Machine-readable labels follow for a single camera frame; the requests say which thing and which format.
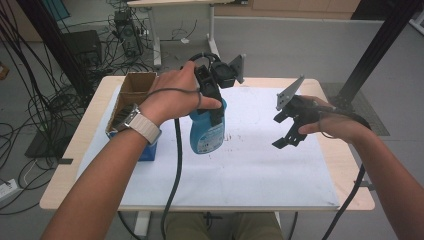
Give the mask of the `blue cardboard box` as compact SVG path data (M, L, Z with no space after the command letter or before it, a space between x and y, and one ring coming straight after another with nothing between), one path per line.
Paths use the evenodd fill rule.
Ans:
M118 124L116 117L126 109L130 112L132 104L139 106L145 99L149 89L157 74L154 72L131 72L128 73L117 92L117 96L112 98L113 110L105 128L105 133L109 139L117 134L115 126Z

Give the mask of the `black floor plate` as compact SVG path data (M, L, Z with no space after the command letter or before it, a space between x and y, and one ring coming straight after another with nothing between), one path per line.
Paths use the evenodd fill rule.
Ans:
M71 142L72 137L73 132L69 131L38 131L24 155L28 158L61 158Z

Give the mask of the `white desk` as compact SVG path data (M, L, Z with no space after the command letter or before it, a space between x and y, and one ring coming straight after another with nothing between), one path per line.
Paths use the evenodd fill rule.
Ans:
M205 5L207 7L207 17L209 19L209 32L206 34L206 39L209 50L218 55L219 51L214 39L215 5L228 4L233 1L234 0L129 0L127 5L130 8L144 8L147 11L153 43L153 64L156 68L159 68L162 65L162 57L160 38L156 32L155 25L155 9L157 7Z

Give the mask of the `black equipment box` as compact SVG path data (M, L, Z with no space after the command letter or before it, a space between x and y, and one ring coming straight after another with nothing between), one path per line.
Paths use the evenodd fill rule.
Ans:
M95 30L65 33L64 41L77 61L84 67L99 66L102 47Z

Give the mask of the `person's right hand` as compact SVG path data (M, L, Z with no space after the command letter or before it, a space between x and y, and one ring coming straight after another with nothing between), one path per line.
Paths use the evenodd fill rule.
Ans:
M340 114L323 113L315 123L306 124L299 129L300 134L323 132L331 137L355 144L373 135L373 132L359 122Z

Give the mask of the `blue detergent bottle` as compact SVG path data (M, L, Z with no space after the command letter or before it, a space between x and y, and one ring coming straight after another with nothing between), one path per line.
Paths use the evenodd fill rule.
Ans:
M192 120L190 130L190 146L196 154L207 154L217 150L224 141L225 117L213 126L211 123L212 110L200 113L195 110L189 114Z

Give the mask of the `white table mat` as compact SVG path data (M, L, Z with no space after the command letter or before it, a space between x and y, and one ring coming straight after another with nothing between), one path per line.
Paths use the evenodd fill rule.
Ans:
M189 143L192 121L162 124L152 161L137 163L121 204L135 209L335 209L336 190L316 136L298 146L272 145L290 129L277 123L276 88L222 90L227 102L223 144L198 155Z

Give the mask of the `white table leg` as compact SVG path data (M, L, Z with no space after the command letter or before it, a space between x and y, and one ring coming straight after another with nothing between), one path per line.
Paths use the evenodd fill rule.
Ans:
M135 226L134 226L134 234L137 237L146 237L148 235L150 217L151 217L150 211L137 212Z

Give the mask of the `grey floor mat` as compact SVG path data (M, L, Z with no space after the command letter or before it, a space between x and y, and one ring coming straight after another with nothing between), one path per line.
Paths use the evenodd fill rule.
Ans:
M323 92L328 100L335 98L342 87L343 83L321 83L321 88L323 89ZM355 95L353 100L347 105L346 109L363 117L369 123L371 129L376 135L390 135L386 126L381 121L380 117L361 91Z

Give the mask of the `person's left hand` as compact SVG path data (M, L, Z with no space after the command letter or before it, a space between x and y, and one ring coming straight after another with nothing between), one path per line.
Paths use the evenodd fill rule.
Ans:
M221 102L197 92L197 81L192 61L180 70L160 74L149 90L148 98L139 106L141 114L156 126L169 119L188 115L195 109L218 109Z

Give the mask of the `person's khaki trousers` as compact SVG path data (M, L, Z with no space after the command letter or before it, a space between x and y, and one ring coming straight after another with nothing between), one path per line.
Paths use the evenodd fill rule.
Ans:
M171 213L165 222L166 240L211 240L202 213ZM284 240L274 212L235 213L231 240Z

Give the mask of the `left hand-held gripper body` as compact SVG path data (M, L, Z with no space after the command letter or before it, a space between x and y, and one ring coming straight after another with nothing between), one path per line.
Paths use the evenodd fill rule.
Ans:
M234 86L235 82L244 82L244 60L246 55L240 54L230 63L223 62L214 53L199 53L193 56L193 60L206 58L209 66L196 67L194 74L203 96L221 100L220 90Z

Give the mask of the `black computer tower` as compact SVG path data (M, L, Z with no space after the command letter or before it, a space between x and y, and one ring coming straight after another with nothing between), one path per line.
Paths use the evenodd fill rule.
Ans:
M116 11L114 23L118 38L127 57L135 57L142 54L139 31L136 28L130 10Z

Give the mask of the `wristwatch with beige band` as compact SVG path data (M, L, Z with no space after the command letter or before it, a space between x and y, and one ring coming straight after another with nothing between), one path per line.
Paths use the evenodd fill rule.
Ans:
M135 103L126 105L115 114L112 119L112 128L117 132L133 129L150 145L155 144L162 133L158 126L141 114L139 106Z

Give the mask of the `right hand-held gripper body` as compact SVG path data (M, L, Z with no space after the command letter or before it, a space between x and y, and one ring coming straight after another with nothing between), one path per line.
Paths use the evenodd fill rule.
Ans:
M288 114L288 117L293 119L294 123L298 123L301 126L306 125L307 120L310 122L317 121L317 114L314 116L312 113L312 110L315 106L317 106L317 103L296 94L304 80L305 77L301 75L291 85L285 88L282 92L278 93L276 103L276 110L278 113L285 111Z

